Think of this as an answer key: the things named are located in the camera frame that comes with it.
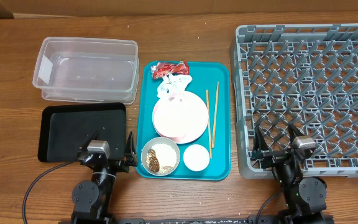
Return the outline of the pink plate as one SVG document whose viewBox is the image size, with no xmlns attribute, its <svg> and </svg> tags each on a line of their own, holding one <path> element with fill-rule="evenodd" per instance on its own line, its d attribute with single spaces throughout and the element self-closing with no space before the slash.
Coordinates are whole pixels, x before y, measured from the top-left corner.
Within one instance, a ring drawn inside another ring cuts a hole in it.
<svg viewBox="0 0 358 224">
<path fill-rule="evenodd" d="M 160 136 L 186 144 L 198 139 L 206 130 L 208 110 L 198 95 L 184 91 L 159 99 L 152 112 L 152 123 Z"/>
</svg>

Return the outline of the white rice pile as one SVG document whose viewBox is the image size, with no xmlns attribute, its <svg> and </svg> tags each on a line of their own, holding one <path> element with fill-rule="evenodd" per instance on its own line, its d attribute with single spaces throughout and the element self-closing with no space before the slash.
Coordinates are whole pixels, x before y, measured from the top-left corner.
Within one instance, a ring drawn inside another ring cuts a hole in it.
<svg viewBox="0 0 358 224">
<path fill-rule="evenodd" d="M 177 154 L 168 144 L 155 144 L 152 148 L 156 152 L 160 164 L 158 174 L 167 174 L 171 172 L 177 163 Z"/>
</svg>

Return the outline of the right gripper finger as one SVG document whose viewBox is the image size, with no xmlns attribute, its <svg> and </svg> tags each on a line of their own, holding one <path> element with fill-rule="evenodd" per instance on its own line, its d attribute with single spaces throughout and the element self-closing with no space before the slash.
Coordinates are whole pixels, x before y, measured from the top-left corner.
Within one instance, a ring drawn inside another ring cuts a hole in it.
<svg viewBox="0 0 358 224">
<path fill-rule="evenodd" d="M 304 134 L 293 123 L 288 123 L 288 133 L 290 140 L 294 140 L 296 137 L 304 136 Z"/>
<path fill-rule="evenodd" d="M 269 151 L 269 147 L 265 142 L 264 135 L 261 132 L 259 126 L 254 129 L 254 146 L 251 154 L 252 159 L 262 159 L 265 157 L 265 153 Z"/>
</svg>

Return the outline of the red snack wrapper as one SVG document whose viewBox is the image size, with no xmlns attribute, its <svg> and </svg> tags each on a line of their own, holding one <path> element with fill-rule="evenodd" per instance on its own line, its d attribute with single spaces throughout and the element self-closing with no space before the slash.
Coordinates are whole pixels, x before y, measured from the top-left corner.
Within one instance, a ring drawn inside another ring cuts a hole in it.
<svg viewBox="0 0 358 224">
<path fill-rule="evenodd" d="M 190 68 L 187 61 L 180 61 L 178 63 L 158 62 L 151 66 L 152 78 L 154 80 L 173 75 L 189 75 Z"/>
</svg>

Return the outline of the wooden chopstick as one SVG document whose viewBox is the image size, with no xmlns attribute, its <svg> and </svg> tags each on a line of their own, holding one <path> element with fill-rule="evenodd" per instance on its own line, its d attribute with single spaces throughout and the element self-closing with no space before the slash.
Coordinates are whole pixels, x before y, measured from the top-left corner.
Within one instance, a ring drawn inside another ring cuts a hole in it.
<svg viewBox="0 0 358 224">
<path fill-rule="evenodd" d="M 215 97 L 215 104 L 214 104 L 212 148 L 214 148 L 214 145 L 215 145 L 216 120 L 217 120 L 217 112 L 218 112 L 218 99 L 219 99 L 219 82 L 217 82 L 217 85 L 216 85 L 216 97 Z"/>
<path fill-rule="evenodd" d="M 208 141 L 209 141 L 209 159 L 212 159 L 212 136 L 211 136 L 211 122 L 209 110 L 209 91 L 206 90 L 206 107 L 208 110 Z"/>
</svg>

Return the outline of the white napkin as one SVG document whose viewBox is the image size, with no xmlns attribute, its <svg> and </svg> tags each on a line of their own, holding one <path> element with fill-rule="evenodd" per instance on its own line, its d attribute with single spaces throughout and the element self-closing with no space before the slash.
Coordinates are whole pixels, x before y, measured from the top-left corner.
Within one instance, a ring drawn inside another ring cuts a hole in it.
<svg viewBox="0 0 358 224">
<path fill-rule="evenodd" d="M 167 75 L 162 78 L 163 81 L 157 87 L 157 97 L 165 98 L 170 95 L 179 94 L 186 90 L 191 83 L 192 77 L 190 75 Z"/>
</svg>

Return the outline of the grey bowl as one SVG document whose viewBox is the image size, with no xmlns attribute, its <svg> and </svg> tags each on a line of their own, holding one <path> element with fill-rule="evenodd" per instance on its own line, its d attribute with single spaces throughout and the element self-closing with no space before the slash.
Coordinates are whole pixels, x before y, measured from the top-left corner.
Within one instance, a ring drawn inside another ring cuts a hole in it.
<svg viewBox="0 0 358 224">
<path fill-rule="evenodd" d="M 143 168 L 152 177 L 168 176 L 180 163 L 180 150 L 169 138 L 153 138 L 141 150 L 141 161 Z"/>
</svg>

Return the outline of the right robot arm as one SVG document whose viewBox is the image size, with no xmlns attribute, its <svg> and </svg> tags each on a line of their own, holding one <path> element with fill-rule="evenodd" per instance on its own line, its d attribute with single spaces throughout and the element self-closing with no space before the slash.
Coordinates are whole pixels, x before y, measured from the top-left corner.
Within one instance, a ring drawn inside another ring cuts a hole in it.
<svg viewBox="0 0 358 224">
<path fill-rule="evenodd" d="M 263 169 L 271 168 L 279 181 L 281 190 L 267 199 L 259 208 L 256 223 L 334 223 L 332 216 L 326 216 L 326 182 L 320 177 L 304 177 L 301 163 L 309 159 L 316 149 L 316 142 L 304 135 L 294 124 L 288 124 L 290 145 L 281 151 L 269 151 L 261 129 L 254 129 L 252 158 L 259 159 Z M 267 204 L 283 195 L 287 208 L 275 216 L 262 216 Z"/>
</svg>

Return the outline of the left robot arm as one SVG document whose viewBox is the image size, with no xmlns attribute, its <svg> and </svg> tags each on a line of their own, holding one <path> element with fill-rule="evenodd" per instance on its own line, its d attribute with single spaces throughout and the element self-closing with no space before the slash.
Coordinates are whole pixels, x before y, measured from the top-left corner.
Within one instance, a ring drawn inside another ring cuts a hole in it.
<svg viewBox="0 0 358 224">
<path fill-rule="evenodd" d="M 72 191 L 72 223 L 118 223 L 109 213 L 109 206 L 117 173 L 128 173 L 131 167 L 138 166 L 134 135 L 130 133 L 127 138 L 122 157 L 110 159 L 110 154 L 108 142 L 99 139 L 98 131 L 80 147 L 78 161 L 93 173 L 91 180 L 78 183 Z"/>
</svg>

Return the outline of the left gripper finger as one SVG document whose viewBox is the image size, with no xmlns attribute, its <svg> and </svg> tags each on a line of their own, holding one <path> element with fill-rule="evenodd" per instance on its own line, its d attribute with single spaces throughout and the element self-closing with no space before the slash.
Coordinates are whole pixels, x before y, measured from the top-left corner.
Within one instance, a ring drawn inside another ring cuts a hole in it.
<svg viewBox="0 0 358 224">
<path fill-rule="evenodd" d="M 87 147 L 88 147 L 89 144 L 90 144 L 90 142 L 93 141 L 93 140 L 98 140 L 98 139 L 99 139 L 99 131 L 95 131 L 95 132 L 92 134 L 92 136 L 91 136 L 89 139 L 87 139 L 82 146 L 80 146 L 78 152 L 86 151 L 86 150 L 87 150 Z"/>
<path fill-rule="evenodd" d="M 128 166 L 138 166 L 138 157 L 135 150 L 133 132 L 130 132 L 129 137 L 127 138 L 124 156 L 126 158 L 126 164 Z"/>
</svg>

